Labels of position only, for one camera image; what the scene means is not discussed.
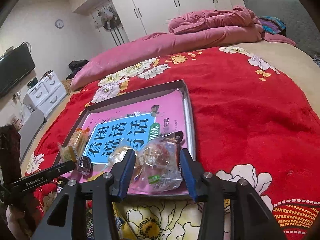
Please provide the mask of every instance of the folded pink blanket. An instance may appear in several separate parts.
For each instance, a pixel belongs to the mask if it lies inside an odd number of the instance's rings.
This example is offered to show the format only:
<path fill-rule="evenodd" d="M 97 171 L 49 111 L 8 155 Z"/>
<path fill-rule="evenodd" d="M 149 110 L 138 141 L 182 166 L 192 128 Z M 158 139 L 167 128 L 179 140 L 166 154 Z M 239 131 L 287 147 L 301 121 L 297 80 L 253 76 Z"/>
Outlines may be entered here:
<path fill-rule="evenodd" d="M 247 27 L 254 24 L 258 24 L 258 18 L 253 11 L 237 6 L 231 11 L 203 10 L 187 13 L 170 22 L 169 32 L 179 35 L 223 26 Z"/>
<path fill-rule="evenodd" d="M 288 43 L 292 46 L 296 46 L 297 43 L 295 43 L 293 40 L 290 40 L 287 37 L 284 37 L 281 34 L 271 34 L 271 33 L 262 33 L 262 39 L 268 42 L 282 42 L 282 43 Z"/>
<path fill-rule="evenodd" d="M 216 26 L 215 28 L 207 28 L 182 35 L 153 33 L 136 41 L 109 49 L 91 59 L 76 74 L 72 80 L 71 88 L 77 90 L 111 73 L 153 57 L 216 46 L 228 46 L 241 42 L 261 41 L 262 25 L 255 20 L 256 16 L 250 10 L 239 11 L 239 7 L 237 7 L 234 14 L 226 11 L 204 11 L 205 15 L 211 13 L 227 14 L 230 18 L 228 23 L 231 26 Z M 242 22 L 232 20 L 233 17 L 240 19 L 239 13 L 247 16 L 242 17 Z"/>

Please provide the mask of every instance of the beige bed sheet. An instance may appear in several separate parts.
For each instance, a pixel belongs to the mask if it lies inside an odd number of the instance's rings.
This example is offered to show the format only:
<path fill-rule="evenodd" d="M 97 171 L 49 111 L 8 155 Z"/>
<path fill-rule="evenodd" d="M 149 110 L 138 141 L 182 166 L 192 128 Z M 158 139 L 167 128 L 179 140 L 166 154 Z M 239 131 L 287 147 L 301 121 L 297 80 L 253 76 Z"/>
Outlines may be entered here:
<path fill-rule="evenodd" d="M 311 107 L 320 116 L 320 68 L 312 61 L 312 59 L 303 51 L 285 43 L 270 43 L 260 41 L 255 43 L 240 43 L 235 45 L 243 48 L 250 53 L 264 59 L 276 69 L 284 72 L 289 76 L 305 93 Z M 21 165 L 21 173 L 25 174 L 30 156 L 36 149 L 40 139 L 63 111 L 66 104 L 70 101 L 71 95 L 67 96 L 60 105 L 53 111 L 48 122 L 37 134 L 33 144 L 28 151 L 25 160 Z"/>

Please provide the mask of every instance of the drawer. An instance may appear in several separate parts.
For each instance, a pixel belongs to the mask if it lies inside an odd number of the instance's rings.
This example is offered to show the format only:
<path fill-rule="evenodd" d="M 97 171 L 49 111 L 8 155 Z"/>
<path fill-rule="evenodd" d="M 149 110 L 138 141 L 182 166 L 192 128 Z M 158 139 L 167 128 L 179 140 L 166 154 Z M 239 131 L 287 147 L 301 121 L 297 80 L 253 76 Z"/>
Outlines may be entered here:
<path fill-rule="evenodd" d="M 46 90 L 43 83 L 37 85 L 30 93 L 29 97 L 31 101 L 37 106 L 41 101 L 43 101 L 48 96 L 48 91 Z"/>
<path fill-rule="evenodd" d="M 37 108 L 40 109 L 44 116 L 47 117 L 58 103 L 67 95 L 64 86 L 60 83 L 51 93 L 47 100 L 41 102 Z"/>
<path fill-rule="evenodd" d="M 43 81 L 43 84 L 47 91 L 51 93 L 61 82 L 55 73 L 50 73 L 49 76 L 51 77 L 51 79 L 49 77 L 46 77 Z"/>

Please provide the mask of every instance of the floral blanket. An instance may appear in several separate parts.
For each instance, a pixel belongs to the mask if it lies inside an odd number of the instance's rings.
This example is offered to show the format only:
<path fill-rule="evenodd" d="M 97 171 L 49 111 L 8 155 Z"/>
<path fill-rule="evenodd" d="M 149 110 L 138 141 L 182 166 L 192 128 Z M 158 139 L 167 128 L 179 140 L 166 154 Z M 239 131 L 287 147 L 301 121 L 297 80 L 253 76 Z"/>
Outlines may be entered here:
<path fill-rule="evenodd" d="M 90 104 L 183 79 L 190 93 L 197 159 L 221 179 L 247 179 L 288 239 L 301 239 L 320 210 L 320 120 L 300 88 L 263 59 L 238 47 L 153 58 L 106 76 L 71 97 L 41 139 L 27 174 L 50 167 L 79 114 Z M 56 196 L 35 192 L 46 212 Z M 225 201 L 225 239 L 230 203 Z M 117 204 L 119 234 L 129 239 L 196 239 L 202 205 L 191 201 Z"/>

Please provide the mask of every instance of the blue gripper pad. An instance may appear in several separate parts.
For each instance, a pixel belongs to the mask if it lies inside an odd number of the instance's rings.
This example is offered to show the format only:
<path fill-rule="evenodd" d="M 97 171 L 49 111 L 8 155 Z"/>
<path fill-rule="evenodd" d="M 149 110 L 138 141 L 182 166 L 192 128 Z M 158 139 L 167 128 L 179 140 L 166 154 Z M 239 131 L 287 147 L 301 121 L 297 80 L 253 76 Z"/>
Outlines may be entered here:
<path fill-rule="evenodd" d="M 196 202 L 198 195 L 196 192 L 196 178 L 192 172 L 191 165 L 195 162 L 192 160 L 191 155 L 188 150 L 180 151 L 180 165 L 182 169 L 182 174 L 187 184 L 187 189 L 189 191 L 190 197 Z"/>
<path fill-rule="evenodd" d="M 120 178 L 118 197 L 121 198 L 121 200 L 123 200 L 127 196 L 127 192 L 130 185 L 135 163 L 136 163 L 136 155 L 134 150 L 132 150 L 130 157 L 124 167 L 122 176 Z"/>

